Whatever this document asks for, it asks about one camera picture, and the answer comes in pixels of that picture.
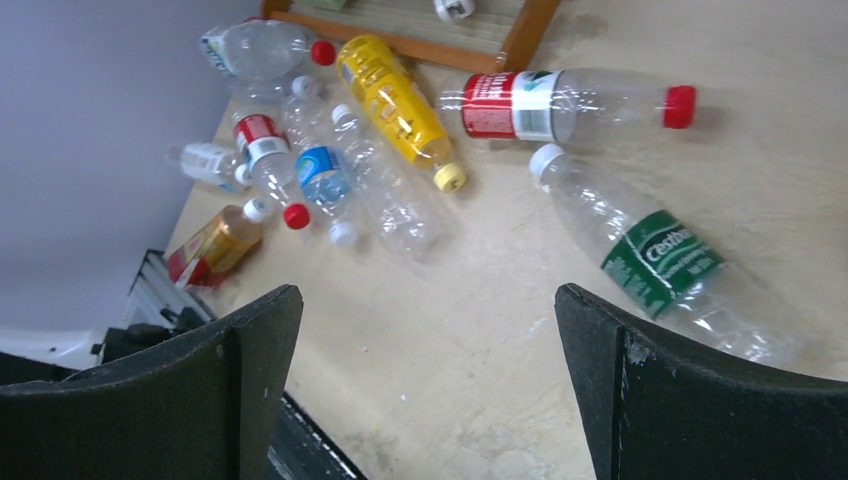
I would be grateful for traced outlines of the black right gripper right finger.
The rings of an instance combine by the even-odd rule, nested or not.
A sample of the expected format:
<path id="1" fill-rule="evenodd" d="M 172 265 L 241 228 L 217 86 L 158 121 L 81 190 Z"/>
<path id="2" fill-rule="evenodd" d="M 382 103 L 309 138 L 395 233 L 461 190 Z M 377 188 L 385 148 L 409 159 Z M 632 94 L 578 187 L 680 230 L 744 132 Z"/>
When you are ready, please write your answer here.
<path id="1" fill-rule="evenodd" d="M 763 366 L 573 284 L 555 313 L 599 479 L 843 479 L 847 386 Z"/>

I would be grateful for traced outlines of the clear bottle red label red cap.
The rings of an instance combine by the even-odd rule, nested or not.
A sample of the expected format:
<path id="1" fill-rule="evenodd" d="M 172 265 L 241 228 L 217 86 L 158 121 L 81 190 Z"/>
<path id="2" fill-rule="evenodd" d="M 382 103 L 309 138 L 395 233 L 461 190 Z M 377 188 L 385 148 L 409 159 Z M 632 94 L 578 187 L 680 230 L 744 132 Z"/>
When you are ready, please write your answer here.
<path id="1" fill-rule="evenodd" d="M 306 228 L 312 217 L 296 198 L 294 153 L 272 114 L 258 106 L 242 106 L 233 112 L 231 126 L 254 189 L 282 214 L 289 229 Z"/>

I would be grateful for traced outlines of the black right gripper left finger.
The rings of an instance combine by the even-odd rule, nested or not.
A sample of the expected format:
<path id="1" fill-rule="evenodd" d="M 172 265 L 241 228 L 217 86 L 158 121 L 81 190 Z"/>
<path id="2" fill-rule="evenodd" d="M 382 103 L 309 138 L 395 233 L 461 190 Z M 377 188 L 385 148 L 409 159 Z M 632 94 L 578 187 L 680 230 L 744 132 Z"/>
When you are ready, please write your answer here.
<path id="1" fill-rule="evenodd" d="M 259 479 L 303 313 L 283 285 L 59 382 L 1 389 L 5 479 Z"/>

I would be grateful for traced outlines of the clear bottle green Cestbon label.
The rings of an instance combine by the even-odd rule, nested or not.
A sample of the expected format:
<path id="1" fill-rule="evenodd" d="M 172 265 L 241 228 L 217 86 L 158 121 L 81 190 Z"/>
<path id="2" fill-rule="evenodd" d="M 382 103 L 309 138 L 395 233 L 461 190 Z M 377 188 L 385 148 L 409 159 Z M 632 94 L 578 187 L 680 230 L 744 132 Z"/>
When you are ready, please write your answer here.
<path id="1" fill-rule="evenodd" d="M 804 340 L 787 309 L 611 168 L 552 143 L 532 154 L 528 168 L 579 248 L 648 319 L 769 366 L 798 356 Z"/>

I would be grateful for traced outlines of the clear bottle red white label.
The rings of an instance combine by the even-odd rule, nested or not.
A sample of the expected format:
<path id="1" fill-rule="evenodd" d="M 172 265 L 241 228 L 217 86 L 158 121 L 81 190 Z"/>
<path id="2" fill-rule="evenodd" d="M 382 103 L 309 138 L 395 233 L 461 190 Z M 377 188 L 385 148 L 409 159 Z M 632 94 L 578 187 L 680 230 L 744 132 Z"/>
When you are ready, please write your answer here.
<path id="1" fill-rule="evenodd" d="M 592 146 L 632 126 L 687 129 L 698 90 L 652 75 L 572 68 L 460 75 L 434 107 L 454 137 Z"/>

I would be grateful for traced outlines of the yellow plastic bottle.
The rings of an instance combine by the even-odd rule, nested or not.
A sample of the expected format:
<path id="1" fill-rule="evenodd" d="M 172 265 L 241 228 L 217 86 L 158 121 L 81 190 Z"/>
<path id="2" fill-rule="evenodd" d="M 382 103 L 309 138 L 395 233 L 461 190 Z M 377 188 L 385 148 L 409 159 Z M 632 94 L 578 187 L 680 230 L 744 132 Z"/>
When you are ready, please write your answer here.
<path id="1" fill-rule="evenodd" d="M 375 35 L 346 42 L 336 69 L 378 131 L 408 164 L 427 171 L 436 188 L 452 193 L 467 182 L 434 108 L 390 47 Z"/>

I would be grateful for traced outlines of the clear unlabeled plastic bottle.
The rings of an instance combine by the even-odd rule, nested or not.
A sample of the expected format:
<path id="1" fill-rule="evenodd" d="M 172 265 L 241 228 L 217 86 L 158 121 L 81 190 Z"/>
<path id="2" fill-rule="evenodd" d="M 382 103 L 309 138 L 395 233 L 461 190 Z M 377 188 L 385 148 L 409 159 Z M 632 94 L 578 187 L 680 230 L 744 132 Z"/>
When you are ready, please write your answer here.
<path id="1" fill-rule="evenodd" d="M 342 170 L 376 233 L 392 251 L 424 259 L 443 233 L 431 200 L 393 148 L 352 107 L 338 104 L 330 116 Z"/>

